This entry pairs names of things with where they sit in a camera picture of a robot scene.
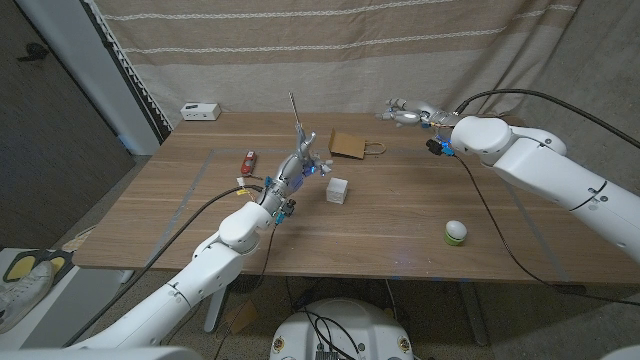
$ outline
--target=black cable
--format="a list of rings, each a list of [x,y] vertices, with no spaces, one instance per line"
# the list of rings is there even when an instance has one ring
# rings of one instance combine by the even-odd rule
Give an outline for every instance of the black cable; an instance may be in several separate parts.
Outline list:
[[[631,136],[623,133],[622,131],[616,129],[615,127],[609,125],[608,123],[604,122],[602,119],[589,114],[588,112],[577,108],[571,104],[568,104],[560,99],[557,99],[551,95],[547,95],[545,93],[541,93],[538,91],[533,91],[533,90],[526,90],[526,89],[496,89],[496,90],[489,90],[489,91],[485,91],[485,92],[481,92],[479,94],[473,95],[472,97],[468,98],[467,100],[463,101],[462,104],[460,104],[460,106],[458,106],[458,108],[456,109],[456,113],[458,114],[462,114],[462,112],[464,111],[464,109],[467,107],[467,105],[469,105],[470,102],[472,102],[475,99],[484,97],[484,96],[489,96],[489,95],[494,95],[494,94],[526,94],[526,95],[532,95],[532,96],[537,96],[539,98],[551,101],[552,103],[556,104],[556,105],[560,105],[565,109],[569,109],[571,111],[573,111],[576,114],[579,114],[583,117],[585,117],[586,119],[594,122],[595,124],[598,124],[600,126],[602,126],[603,128],[609,130],[611,133],[613,133],[614,135],[618,136],[619,138],[621,138],[622,140],[628,142],[629,144],[635,146],[636,148],[640,149],[640,141],[632,138]]]
[[[196,308],[191,312],[191,315],[189,315],[189,318],[187,318],[186,320],[184,320],[182,322],[182,324],[180,324],[180,326],[178,327],[178,329],[176,331],[173,332],[173,334],[171,334],[171,336],[169,336],[169,339],[167,339],[167,341],[164,343],[164,345],[169,345],[169,343],[171,342],[171,340],[173,340],[173,337],[176,336],[177,333],[180,332],[180,330],[182,330],[182,328],[187,325],[187,323],[189,321],[191,321],[191,319],[193,319],[193,316],[200,310],[200,307],[202,306],[202,301],[198,303],[198,306],[196,306]]]
[[[307,317],[309,317],[309,314],[311,314],[311,315],[315,316],[316,318],[324,318],[325,320],[333,321],[333,320],[329,319],[328,317],[326,317],[326,316],[320,316],[320,315],[318,315],[318,314],[314,313],[313,311],[300,310],[300,311],[298,311],[298,312],[306,313],[306,314],[307,314]],[[322,335],[322,333],[318,330],[318,328],[315,326],[315,324],[314,324],[313,322],[311,322],[311,326],[313,326],[313,328],[314,328],[314,330],[316,331],[316,333],[317,333],[318,335],[320,335],[320,337],[322,337],[322,339],[323,339],[326,343],[330,343],[330,341],[329,341],[326,337],[324,337],[324,335]],[[340,327],[343,329],[343,331],[345,331],[345,334],[347,334],[347,336],[349,336],[349,338],[351,338],[351,335],[348,335],[348,333],[346,332],[346,330],[344,330],[344,328],[343,328],[342,326],[340,326]],[[340,350],[340,349],[339,349],[337,346],[335,346],[333,343],[331,344],[331,346],[333,346],[333,348],[338,352],[338,354],[340,354],[340,355],[344,356],[347,360],[356,360],[356,359],[355,359],[354,357],[352,357],[351,355],[349,355],[349,354],[347,354],[346,352],[344,352],[344,351]]]
[[[496,230],[498,231],[498,235],[500,235],[500,239],[502,240],[502,244],[504,245],[504,248],[507,249],[507,252],[509,253],[509,256],[511,256],[511,259],[513,259],[513,261],[516,263],[516,265],[518,265],[518,267],[520,267],[520,269],[522,269],[522,271],[527,273],[527,275],[531,276],[533,279],[537,280],[541,284],[546,285],[546,286],[556,290],[557,292],[559,292],[561,294],[575,295],[575,296],[580,296],[580,297],[584,297],[584,298],[587,298],[587,299],[608,301],[608,302],[618,303],[618,304],[640,306],[640,303],[634,302],[634,301],[618,300],[618,299],[611,299],[611,298],[606,298],[606,297],[602,297],[602,296],[595,296],[595,295],[588,295],[588,294],[578,294],[578,293],[575,293],[575,292],[571,292],[571,291],[568,291],[568,290],[566,290],[565,288],[563,288],[561,286],[558,286],[558,285],[555,285],[555,284],[552,284],[550,282],[547,282],[545,280],[540,279],[535,274],[533,274],[531,271],[529,271],[527,268],[525,268],[520,263],[520,261],[518,261],[518,259],[515,257],[515,255],[513,255],[513,252],[511,251],[511,248],[507,244],[507,241],[505,240],[504,235],[502,235],[502,231],[500,231],[500,227],[498,226],[498,223],[496,222],[496,219],[493,217],[493,214],[491,213],[491,210],[489,209],[489,205],[487,205],[487,202],[484,200],[484,196],[482,196],[482,193],[480,192],[480,188],[478,188],[478,184],[476,184],[476,180],[473,177],[473,174],[471,173],[471,170],[469,170],[469,167],[467,167],[467,164],[465,164],[464,161],[462,161],[462,159],[460,157],[458,157],[458,155],[453,155],[453,157],[458,159],[458,161],[460,161],[462,166],[464,166],[465,170],[467,170],[467,173],[469,174],[469,177],[471,178],[471,182],[473,183],[473,186],[476,188],[476,192],[480,196],[480,200],[482,200],[482,203],[484,204],[484,208],[487,210],[487,213],[489,213],[489,217],[491,218],[491,221],[493,222],[493,225],[495,226]]]
[[[260,272],[260,278],[258,278],[258,282],[256,283],[256,286],[253,288],[253,290],[251,290],[251,292],[249,294],[247,294],[247,298],[251,297],[251,294],[253,294],[260,287],[260,284],[262,284],[262,279],[264,277],[264,272],[265,272],[265,270],[267,270],[267,263],[269,262],[269,254],[271,253],[271,245],[273,244],[273,234],[276,233],[276,229],[277,228],[278,228],[277,224],[273,226],[273,231],[271,231],[271,237],[269,238],[269,247],[267,248],[267,257],[266,257],[266,259],[264,259],[264,266],[262,267],[262,271]],[[233,319],[229,323],[229,327],[227,328],[227,332],[225,332],[224,336],[222,337],[222,340],[220,340],[220,345],[218,345],[218,350],[216,351],[216,354],[213,356],[213,360],[216,360],[218,358],[218,355],[220,354],[220,350],[222,350],[222,345],[224,344],[224,341],[227,339],[229,334],[231,334],[231,326],[233,326],[233,323],[236,321],[236,319],[238,318],[238,315],[240,315],[240,313],[242,312],[242,309],[244,309],[245,305],[247,305],[246,301],[245,301],[244,304],[242,304],[242,306],[240,307],[240,309],[238,310],[236,315],[233,317]]]
[[[326,316],[321,316],[319,318],[316,318],[316,321],[314,324],[318,324],[318,320],[323,319],[323,320],[327,320],[329,322],[334,323],[337,327],[340,328],[340,330],[342,330],[342,332],[345,333],[345,335],[347,335],[347,337],[349,338],[349,340],[351,341],[351,345],[353,345],[353,348],[356,350],[356,354],[360,354],[360,350],[358,349],[358,345],[356,345],[356,342],[353,341],[353,338],[351,337],[351,334],[349,334],[349,332],[347,331],[347,329],[343,328],[342,325],[338,324],[335,320],[330,319]]]
[[[296,309],[293,306],[293,297],[291,296],[291,289],[289,288],[289,277],[288,276],[284,277],[284,282],[285,282],[286,287],[287,287],[287,295],[289,295],[289,306],[291,306],[291,311],[293,311],[293,313],[295,314],[296,313]],[[313,326],[313,321],[311,320],[311,316],[309,316],[308,313],[307,313],[307,319],[309,319],[309,322],[311,323],[311,326]],[[327,327],[327,332],[329,333],[329,341],[331,341],[331,332],[329,331],[329,326],[327,325],[326,322],[324,324]],[[318,343],[322,344],[322,340],[320,339],[320,335],[318,334],[318,328],[314,326],[313,329],[315,330],[316,336],[318,337]]]
[[[151,266],[153,266],[153,264],[160,258],[160,256],[164,254],[164,252],[169,248],[169,246],[173,244],[173,242],[178,238],[178,236],[180,236],[180,234],[182,234],[182,232],[193,222],[193,220],[195,220],[198,217],[198,215],[200,215],[200,213],[202,213],[207,207],[209,207],[209,205],[213,204],[214,202],[218,201],[219,199],[229,194],[233,194],[236,191],[240,191],[246,188],[254,189],[256,191],[262,191],[262,187],[257,185],[245,185],[244,187],[238,186],[233,189],[227,190],[222,194],[214,197],[213,199],[207,201],[204,205],[200,207],[200,209],[198,209],[198,211],[196,211],[193,215],[191,215],[191,217],[182,225],[182,227],[180,227],[180,229],[176,231],[176,233],[164,244],[164,246],[162,246],[162,248],[151,258],[151,260],[149,260],[149,262],[142,268],[142,270],[140,270],[131,280],[129,280],[129,282],[124,286],[124,288],[122,288],[122,290],[120,290],[120,292],[118,292],[118,294],[116,294],[116,296],[113,299],[111,299],[111,301],[109,301],[105,306],[103,306],[102,309],[100,309],[100,311],[98,311],[98,313],[91,318],[91,320],[89,320],[80,330],[78,330],[71,337],[71,339],[67,340],[67,342],[64,343],[62,347],[69,347],[73,345],[73,343],[75,343],[80,338],[80,336],[82,336],[82,334],[84,334],[87,330],[89,330],[89,328],[93,324],[95,324],[95,322],[98,321],[98,319],[102,317],[102,315],[104,315],[107,312],[107,310],[109,310],[109,308],[113,306],[113,304],[115,304],[118,300],[120,300],[120,298],[122,298],[122,296],[126,294],[127,291],[129,291],[133,287],[133,285],[135,285],[138,282],[138,280],[140,280],[140,278],[151,268]]]

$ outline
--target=blue connector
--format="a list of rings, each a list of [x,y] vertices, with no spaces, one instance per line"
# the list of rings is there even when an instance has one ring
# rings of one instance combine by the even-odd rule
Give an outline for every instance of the blue connector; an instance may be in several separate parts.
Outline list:
[[[443,154],[445,154],[447,156],[455,155],[455,152],[451,148],[451,140],[445,140],[440,135],[438,135],[436,138],[438,140],[440,140],[440,145],[442,145],[442,153]]]
[[[278,216],[276,216],[276,225],[280,225],[282,224],[282,222],[284,221],[284,214],[283,213],[279,213]]]
[[[453,149],[451,149],[448,146],[443,146],[442,147],[442,153],[447,155],[447,156],[453,156],[455,153],[453,152]]]

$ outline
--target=beige curtain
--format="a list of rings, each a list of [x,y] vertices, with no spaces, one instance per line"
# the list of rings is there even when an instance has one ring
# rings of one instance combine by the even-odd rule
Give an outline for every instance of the beige curtain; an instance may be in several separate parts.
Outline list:
[[[452,110],[528,87],[580,0],[97,0],[173,124],[185,102],[224,111],[376,112],[391,97]],[[468,111],[504,112],[517,97]]]

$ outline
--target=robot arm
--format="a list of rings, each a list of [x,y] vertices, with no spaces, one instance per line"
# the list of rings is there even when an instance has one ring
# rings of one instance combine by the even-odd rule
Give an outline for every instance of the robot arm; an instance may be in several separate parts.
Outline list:
[[[446,113],[424,102],[392,99],[387,105],[379,119],[436,129],[427,142],[431,152],[477,154],[502,179],[569,210],[640,263],[640,198],[566,158],[557,136],[498,118]]]
[[[242,270],[244,256],[257,249],[257,229],[279,224],[291,215],[295,202],[288,197],[302,185],[303,178],[318,170],[324,176],[331,161],[322,162],[309,154],[315,133],[307,137],[296,125],[296,150],[285,159],[257,202],[248,202],[229,215],[219,230],[202,242],[191,262],[160,289],[101,333],[72,349],[113,349],[157,345],[200,301],[231,283]]]

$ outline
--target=shoe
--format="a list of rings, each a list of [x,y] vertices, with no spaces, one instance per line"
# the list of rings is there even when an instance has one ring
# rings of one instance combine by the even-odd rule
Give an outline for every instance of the shoe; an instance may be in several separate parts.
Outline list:
[[[42,300],[53,284],[53,264],[43,261],[0,292],[0,334],[11,330]]]

